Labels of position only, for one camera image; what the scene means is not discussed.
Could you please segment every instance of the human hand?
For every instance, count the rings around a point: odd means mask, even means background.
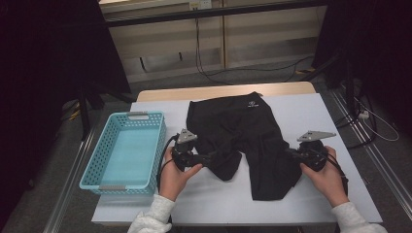
[[[336,150],[325,146],[327,152],[336,158]],[[326,197],[332,207],[349,202],[343,188],[342,179],[338,169],[330,162],[327,162],[325,167],[315,172],[305,164],[301,163],[300,168],[311,180],[314,186]]]
[[[164,158],[166,162],[172,159],[172,148],[167,149]],[[168,162],[161,172],[159,195],[171,201],[176,201],[178,195],[185,188],[187,181],[200,169],[202,169],[202,164],[197,164],[182,172],[173,160]]]

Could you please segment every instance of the black curtain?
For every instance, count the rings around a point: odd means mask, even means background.
[[[88,82],[130,92],[108,28],[82,27],[102,21],[95,0],[0,0],[0,228],[47,158],[79,84],[88,96],[100,93]]]
[[[326,84],[337,87],[346,78],[346,61],[354,78],[373,95],[392,121],[412,135],[412,110],[405,106],[412,88],[408,68],[412,61],[412,4],[401,0],[348,0],[327,8],[313,66],[328,61],[335,52],[344,59],[326,71]]]

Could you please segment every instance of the white logo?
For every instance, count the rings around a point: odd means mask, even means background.
[[[248,108],[255,108],[255,107],[258,107],[258,104],[255,101],[250,101]]]

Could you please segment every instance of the white table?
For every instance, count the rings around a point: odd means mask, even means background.
[[[284,140],[297,148],[299,136],[308,130],[334,132],[323,139],[337,150],[338,161],[349,179],[349,198],[369,222],[382,219],[342,142],[319,94],[267,96]],[[161,110],[167,126],[166,140],[186,127],[189,100],[136,102],[131,111]],[[280,201],[253,201],[248,163],[243,157],[233,179],[222,182],[207,168],[189,180],[172,212],[175,225],[305,225],[335,222],[330,205],[311,181],[302,175],[296,186]],[[105,225],[130,224],[145,212],[152,198],[133,195],[102,195],[92,221]]]

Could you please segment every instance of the white cable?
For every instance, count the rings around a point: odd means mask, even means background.
[[[386,141],[394,142],[394,141],[397,141],[397,140],[399,139],[399,134],[397,133],[397,131],[396,131],[390,124],[388,124],[384,119],[382,119],[381,117],[377,116],[377,115],[374,114],[372,111],[370,111],[369,109],[367,109],[367,108],[364,106],[364,104],[361,103],[361,101],[359,101],[356,97],[355,97],[355,100],[356,100],[358,103],[360,103],[360,104],[363,106],[364,109],[366,109],[366,110],[367,110],[368,112],[370,112],[372,115],[378,117],[380,120],[382,120],[384,123],[386,123],[390,128],[392,128],[392,130],[393,130],[394,133],[396,134],[396,138],[395,138],[395,139],[388,139],[388,138],[385,138],[384,136],[378,134],[377,132],[375,132],[375,131],[366,123],[366,120],[363,119],[364,124],[366,125],[366,127],[368,127],[368,128],[370,129],[370,131],[372,131],[373,133],[376,134],[376,136],[379,136],[380,138],[382,138],[382,139],[384,139],[384,140],[386,140]]]

